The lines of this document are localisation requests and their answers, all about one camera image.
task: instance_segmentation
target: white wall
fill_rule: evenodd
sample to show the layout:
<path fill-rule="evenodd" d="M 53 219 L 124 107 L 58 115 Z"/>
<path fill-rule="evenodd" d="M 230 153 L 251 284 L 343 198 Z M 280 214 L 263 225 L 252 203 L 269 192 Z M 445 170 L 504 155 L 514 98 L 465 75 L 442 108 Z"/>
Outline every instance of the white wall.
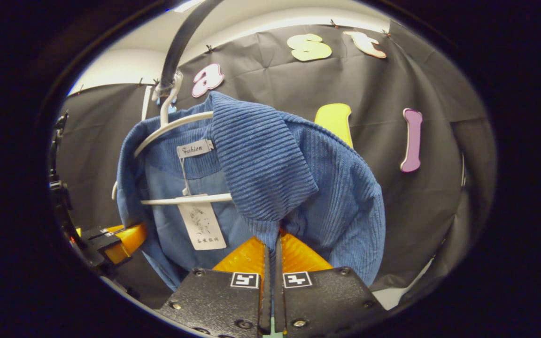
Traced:
<path fill-rule="evenodd" d="M 350 3 L 359 6 L 352 1 L 346 2 L 346 4 Z M 326 25 L 330 20 L 333 20 L 337 25 L 353 26 L 377 32 L 389 31 L 389 20 L 386 17 L 374 12 L 369 13 L 370 9 L 364 8 L 367 11 L 327 7 L 290 8 L 255 17 L 246 15 L 247 19 L 232 23 L 227 23 L 231 18 L 226 13 L 217 12 L 217 9 L 214 9 L 210 15 L 212 16 L 214 13 L 217 15 L 212 16 L 212 21 L 209 21 L 207 26 L 202 24 L 202 29 L 208 34 L 202 34 L 200 29 L 197 30 L 187 45 L 179 61 L 179 66 L 206 52 L 208 50 L 206 45 L 218 46 L 238 37 L 273 28 L 294 25 Z M 127 34 L 90 64 L 69 94 L 74 94 L 81 88 L 85 90 L 93 86 L 107 84 L 139 83 L 141 78 L 143 78 L 142 83 L 150 84 L 153 83 L 153 79 L 159 79 L 168 47 L 174 36 L 174 33 L 165 34 L 165 38 L 156 36 L 157 33 L 161 32 L 161 22 L 167 21 L 168 18 L 178 18 L 178 15 L 188 15 L 188 13 L 168 12 Z M 238 16 L 238 19 L 242 17 L 244 17 L 243 13 Z M 225 28 L 221 31 L 214 30 L 214 26 L 210 25 L 215 21 L 223 22 L 222 26 Z M 173 25 L 178 30 L 180 22 L 174 22 Z"/>

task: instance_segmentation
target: hang tag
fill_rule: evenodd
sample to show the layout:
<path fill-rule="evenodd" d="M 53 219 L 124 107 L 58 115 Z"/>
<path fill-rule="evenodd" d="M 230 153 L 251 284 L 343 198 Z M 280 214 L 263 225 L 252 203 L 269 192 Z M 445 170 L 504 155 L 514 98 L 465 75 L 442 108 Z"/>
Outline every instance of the hang tag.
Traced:
<path fill-rule="evenodd" d="M 179 204 L 177 207 L 195 250 L 214 250 L 227 247 L 210 202 L 185 203 Z"/>
<path fill-rule="evenodd" d="M 178 158 L 193 157 L 210 152 L 214 146 L 209 139 L 200 139 L 193 143 L 185 144 L 177 147 Z"/>

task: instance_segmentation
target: white paper tag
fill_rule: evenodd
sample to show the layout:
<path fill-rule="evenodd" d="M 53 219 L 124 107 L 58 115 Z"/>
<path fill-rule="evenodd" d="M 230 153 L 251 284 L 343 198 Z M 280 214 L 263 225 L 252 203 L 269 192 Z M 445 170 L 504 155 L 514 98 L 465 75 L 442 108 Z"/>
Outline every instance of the white paper tag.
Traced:
<path fill-rule="evenodd" d="M 178 158 L 187 158 L 192 156 L 197 156 L 210 152 L 214 146 L 212 146 L 212 141 L 209 139 L 200 139 L 200 141 L 195 141 L 184 146 L 177 147 Z"/>
<path fill-rule="evenodd" d="M 195 250 L 214 250 L 227 247 L 210 202 L 183 203 L 177 207 Z"/>

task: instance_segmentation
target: blue sweater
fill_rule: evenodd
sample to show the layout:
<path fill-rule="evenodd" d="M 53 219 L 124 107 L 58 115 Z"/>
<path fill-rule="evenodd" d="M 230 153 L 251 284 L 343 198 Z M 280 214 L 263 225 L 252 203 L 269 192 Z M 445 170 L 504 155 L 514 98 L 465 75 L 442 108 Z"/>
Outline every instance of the blue sweater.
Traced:
<path fill-rule="evenodd" d="M 160 126 L 159 117 L 142 121 L 120 152 L 120 217 L 125 225 L 145 221 L 142 250 L 164 282 L 176 290 L 189 270 L 214 267 L 252 235 L 272 251 L 281 227 L 334 267 L 350 266 L 372 284 L 384 250 L 385 213 L 367 163 L 317 124 L 219 92 L 169 121 L 205 111 L 213 118 L 169 131 L 134 158 Z M 212 140 L 215 149 L 186 158 L 185 175 L 193 195 L 231 193 L 232 202 L 212 203 L 225 249 L 194 250 L 177 206 L 140 202 L 182 196 L 176 148 L 200 139 Z"/>

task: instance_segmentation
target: white plastic hanger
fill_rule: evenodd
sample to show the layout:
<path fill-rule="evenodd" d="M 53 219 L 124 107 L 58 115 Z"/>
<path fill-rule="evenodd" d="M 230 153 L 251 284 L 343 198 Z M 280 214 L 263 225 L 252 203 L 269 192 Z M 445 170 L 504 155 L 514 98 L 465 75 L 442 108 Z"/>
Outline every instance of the white plastic hanger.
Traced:
<path fill-rule="evenodd" d="M 183 79 L 182 75 L 180 76 L 175 75 L 176 85 L 174 86 L 174 88 L 172 88 L 170 95 L 164 101 L 160 109 L 160 128 L 154 131 L 152 135 L 148 136 L 146 139 L 144 139 L 141 142 L 139 147 L 137 147 L 137 149 L 133 153 L 133 156 L 137 157 L 142 152 L 142 150 L 148 144 L 150 144 L 154 139 L 156 139 L 157 137 L 159 137 L 160 135 L 168 131 L 171 131 L 174 128 L 177 128 L 189 122 L 195 122 L 195 121 L 200 121 L 200 120 L 206 120 L 206 118 L 212 118 L 213 112 L 207 111 L 204 113 L 198 113 L 191 116 L 182 117 L 170 123 L 168 122 L 168 108 L 170 107 L 172 100 L 174 100 L 174 98 L 178 94 L 178 90 L 180 89 L 182 79 Z M 114 182 L 114 187 L 112 188 L 113 200 L 116 199 L 117 189 L 118 189 L 118 182 Z M 220 202 L 220 201 L 232 201 L 231 194 L 217 194 L 217 195 L 197 196 L 197 197 L 177 197 L 174 199 L 163 199 L 163 200 L 142 200 L 141 203 L 143 205 L 178 205 L 178 204 L 183 204 L 183 203 L 206 203 L 206 202 Z"/>

